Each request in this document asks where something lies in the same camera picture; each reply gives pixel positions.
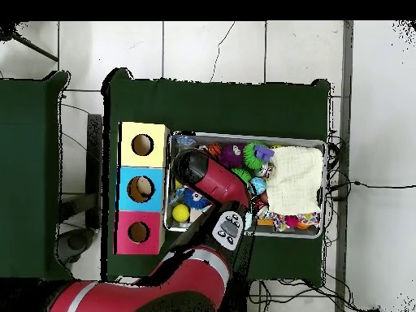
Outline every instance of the blue spiky toy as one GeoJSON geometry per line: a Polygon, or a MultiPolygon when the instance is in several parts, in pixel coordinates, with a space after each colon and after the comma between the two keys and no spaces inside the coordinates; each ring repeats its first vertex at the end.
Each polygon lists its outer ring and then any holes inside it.
{"type": "Polygon", "coordinates": [[[184,191],[184,203],[194,210],[202,210],[210,204],[200,193],[194,192],[190,188],[186,188],[184,191]]]}

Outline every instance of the towel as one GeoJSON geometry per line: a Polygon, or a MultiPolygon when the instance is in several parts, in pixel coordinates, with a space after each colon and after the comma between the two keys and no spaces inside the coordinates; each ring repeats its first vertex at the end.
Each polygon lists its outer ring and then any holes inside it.
{"type": "Polygon", "coordinates": [[[322,152],[295,146],[273,151],[276,173],[266,182],[269,211],[278,215],[320,213],[317,191],[322,184],[322,152]]]}

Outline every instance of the green tablecloth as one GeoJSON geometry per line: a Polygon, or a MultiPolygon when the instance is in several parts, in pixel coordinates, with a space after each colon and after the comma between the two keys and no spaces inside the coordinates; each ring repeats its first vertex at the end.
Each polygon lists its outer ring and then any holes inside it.
{"type": "Polygon", "coordinates": [[[54,256],[66,72],[0,80],[0,277],[69,279],[54,256]]]}
{"type": "MultiPolygon", "coordinates": [[[[148,275],[179,235],[167,232],[158,256],[114,255],[112,233],[115,216],[117,126],[119,121],[165,124],[172,130],[214,132],[262,137],[302,139],[327,138],[327,109],[330,85],[316,80],[312,85],[268,83],[220,84],[175,80],[133,80],[126,69],[114,70],[104,81],[105,138],[110,138],[108,197],[109,278],[117,275],[148,275]]],[[[251,236],[243,245],[251,245],[251,236]]],[[[249,278],[307,279],[321,282],[323,236],[293,239],[257,236],[249,278]]]]}

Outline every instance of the gray metal tray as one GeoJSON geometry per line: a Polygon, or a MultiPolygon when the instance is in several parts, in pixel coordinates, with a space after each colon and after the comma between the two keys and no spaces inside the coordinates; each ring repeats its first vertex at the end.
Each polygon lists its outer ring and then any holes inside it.
{"type": "Polygon", "coordinates": [[[277,232],[272,226],[256,226],[253,225],[245,230],[245,234],[253,233],[255,236],[281,236],[281,237],[292,237],[292,238],[305,238],[305,239],[314,239],[321,235],[323,231],[323,222],[325,215],[325,195],[326,195],[326,186],[327,186],[327,144],[320,140],[303,140],[303,139],[284,139],[279,137],[265,137],[265,136],[240,136],[240,135],[224,135],[224,134],[213,134],[205,132],[196,132],[196,133],[182,133],[182,132],[171,132],[167,139],[167,152],[169,153],[167,174],[166,174],[166,186],[165,186],[165,197],[164,197],[164,207],[163,207],[163,225],[169,231],[186,231],[190,223],[186,227],[180,227],[171,216],[172,208],[174,205],[169,205],[169,197],[172,194],[172,191],[175,187],[175,179],[171,174],[171,162],[178,154],[179,149],[176,145],[176,138],[186,135],[187,137],[192,137],[199,145],[208,145],[213,142],[218,142],[221,144],[229,144],[233,142],[244,142],[249,143],[251,141],[261,141],[267,145],[283,145],[283,146],[301,146],[301,147],[314,147],[321,150],[323,153],[323,176],[322,176],[322,187],[318,191],[317,199],[321,208],[321,217],[319,228],[311,226],[306,230],[301,230],[297,228],[289,228],[283,232],[277,232]]]}

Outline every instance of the pink box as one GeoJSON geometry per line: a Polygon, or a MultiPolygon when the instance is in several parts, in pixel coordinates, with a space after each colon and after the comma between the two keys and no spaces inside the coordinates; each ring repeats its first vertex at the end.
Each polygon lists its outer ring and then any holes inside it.
{"type": "Polygon", "coordinates": [[[158,212],[121,210],[119,223],[115,228],[115,236],[117,236],[115,254],[157,255],[165,239],[162,214],[158,212]]]}

